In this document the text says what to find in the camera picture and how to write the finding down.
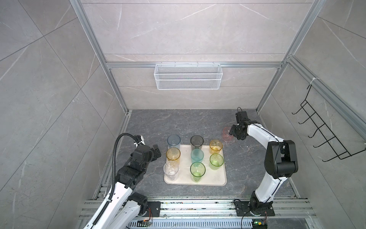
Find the short pink glass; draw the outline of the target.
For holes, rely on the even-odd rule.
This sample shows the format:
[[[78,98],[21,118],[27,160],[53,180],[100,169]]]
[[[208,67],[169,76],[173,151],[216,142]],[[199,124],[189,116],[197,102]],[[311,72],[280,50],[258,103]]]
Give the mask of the short pink glass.
[[[232,143],[232,142],[234,142],[234,137],[232,135],[230,135],[230,130],[231,130],[231,127],[225,127],[223,129],[222,139],[226,143]]]

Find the short amber glass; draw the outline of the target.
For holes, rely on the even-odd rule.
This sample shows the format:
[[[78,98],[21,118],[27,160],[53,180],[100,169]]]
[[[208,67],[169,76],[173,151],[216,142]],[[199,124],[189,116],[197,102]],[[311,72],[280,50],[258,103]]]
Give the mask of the short amber glass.
[[[223,143],[220,140],[213,139],[209,144],[209,151],[211,154],[219,154],[223,149]]]

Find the tall amber glass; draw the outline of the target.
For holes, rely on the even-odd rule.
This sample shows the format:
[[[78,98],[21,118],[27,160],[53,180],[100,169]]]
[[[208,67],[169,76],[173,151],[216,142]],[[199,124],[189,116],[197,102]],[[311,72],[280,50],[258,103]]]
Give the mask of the tall amber glass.
[[[181,151],[178,148],[169,148],[166,152],[167,162],[175,163],[179,165]]]

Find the short clear glass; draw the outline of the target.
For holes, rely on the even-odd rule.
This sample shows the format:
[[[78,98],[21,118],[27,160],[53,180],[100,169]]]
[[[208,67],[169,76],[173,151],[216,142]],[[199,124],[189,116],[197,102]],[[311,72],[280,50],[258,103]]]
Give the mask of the short clear glass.
[[[178,172],[179,172],[179,164],[176,162],[166,162],[164,165],[164,174],[165,176],[171,180],[175,181],[178,178]]]

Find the tall blue glass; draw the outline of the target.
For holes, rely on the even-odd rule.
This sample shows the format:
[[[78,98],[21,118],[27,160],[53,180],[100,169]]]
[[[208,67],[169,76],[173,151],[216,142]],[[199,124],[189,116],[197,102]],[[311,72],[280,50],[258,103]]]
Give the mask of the tall blue glass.
[[[181,138],[179,135],[170,135],[167,138],[168,149],[177,148],[180,149]]]

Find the short green glass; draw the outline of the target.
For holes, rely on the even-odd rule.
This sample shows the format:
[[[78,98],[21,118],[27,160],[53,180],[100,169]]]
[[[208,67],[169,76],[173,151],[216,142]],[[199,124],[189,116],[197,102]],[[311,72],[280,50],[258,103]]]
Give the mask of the short green glass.
[[[209,166],[212,170],[218,170],[224,164],[224,158],[220,154],[212,154],[209,160]]]

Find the tall grey glass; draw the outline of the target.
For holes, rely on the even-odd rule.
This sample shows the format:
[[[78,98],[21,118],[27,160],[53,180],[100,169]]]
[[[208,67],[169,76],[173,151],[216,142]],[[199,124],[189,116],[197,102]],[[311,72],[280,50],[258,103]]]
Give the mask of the tall grey glass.
[[[194,135],[191,137],[190,143],[191,143],[191,150],[202,149],[203,144],[204,144],[204,139],[200,135]]]

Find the tall teal glass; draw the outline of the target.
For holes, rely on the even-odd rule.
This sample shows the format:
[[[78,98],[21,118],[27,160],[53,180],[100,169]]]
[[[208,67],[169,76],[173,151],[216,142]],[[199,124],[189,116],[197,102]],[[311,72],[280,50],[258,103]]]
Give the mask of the tall teal glass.
[[[191,162],[195,163],[195,162],[202,162],[204,159],[204,152],[199,149],[199,148],[195,148],[191,151]]]

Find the beige tray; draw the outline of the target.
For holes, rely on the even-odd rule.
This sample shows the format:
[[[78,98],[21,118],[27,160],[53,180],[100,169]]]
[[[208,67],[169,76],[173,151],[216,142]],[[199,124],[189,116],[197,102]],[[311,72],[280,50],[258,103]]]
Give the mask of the beige tray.
[[[224,186],[227,182],[225,163],[218,169],[213,170],[210,167],[210,147],[203,146],[202,151],[204,152],[204,158],[202,163],[205,165],[206,172],[199,181],[194,181],[193,176],[190,172],[191,161],[191,146],[181,145],[180,146],[181,157],[179,170],[177,172],[177,178],[175,180],[169,179],[167,175],[164,175],[164,181],[167,184],[174,185],[200,185],[200,186]]]

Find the tall green glass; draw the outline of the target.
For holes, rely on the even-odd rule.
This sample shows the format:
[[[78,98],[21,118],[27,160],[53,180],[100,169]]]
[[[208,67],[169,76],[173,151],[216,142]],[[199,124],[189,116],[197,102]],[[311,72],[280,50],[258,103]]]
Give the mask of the tall green glass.
[[[204,176],[204,174],[206,173],[206,167],[201,162],[194,162],[190,166],[190,173],[191,173],[192,180],[194,182],[199,182],[201,180],[201,178]]]

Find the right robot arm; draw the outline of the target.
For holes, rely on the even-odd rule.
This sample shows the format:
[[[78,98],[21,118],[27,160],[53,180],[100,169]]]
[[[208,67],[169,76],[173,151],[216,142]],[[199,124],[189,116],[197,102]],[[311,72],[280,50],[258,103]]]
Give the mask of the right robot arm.
[[[252,193],[248,204],[249,212],[260,216],[271,209],[274,196],[281,185],[298,171],[295,143],[272,134],[261,124],[250,120],[232,125],[229,134],[238,140],[251,136],[266,149],[266,173],[260,186]]]

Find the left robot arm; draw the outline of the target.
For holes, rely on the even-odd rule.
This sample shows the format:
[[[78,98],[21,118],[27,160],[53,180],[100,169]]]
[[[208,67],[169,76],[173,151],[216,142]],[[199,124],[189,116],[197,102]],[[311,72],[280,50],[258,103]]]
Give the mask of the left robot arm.
[[[137,216],[150,215],[147,197],[134,192],[149,164],[162,156],[157,145],[139,145],[117,171],[110,191],[85,229],[124,229]]]

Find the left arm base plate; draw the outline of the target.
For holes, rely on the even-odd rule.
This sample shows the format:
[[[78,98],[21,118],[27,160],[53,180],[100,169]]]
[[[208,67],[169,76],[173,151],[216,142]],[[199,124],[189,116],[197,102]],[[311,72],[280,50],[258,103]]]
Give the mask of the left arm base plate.
[[[152,217],[160,217],[161,204],[160,201],[148,201],[148,208],[151,210]]]

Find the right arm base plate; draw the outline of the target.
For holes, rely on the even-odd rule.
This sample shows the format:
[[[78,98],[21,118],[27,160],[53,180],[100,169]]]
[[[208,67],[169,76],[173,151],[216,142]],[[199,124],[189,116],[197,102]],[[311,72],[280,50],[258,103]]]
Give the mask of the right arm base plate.
[[[252,203],[250,201],[233,201],[237,216],[275,216],[273,202],[268,203]]]

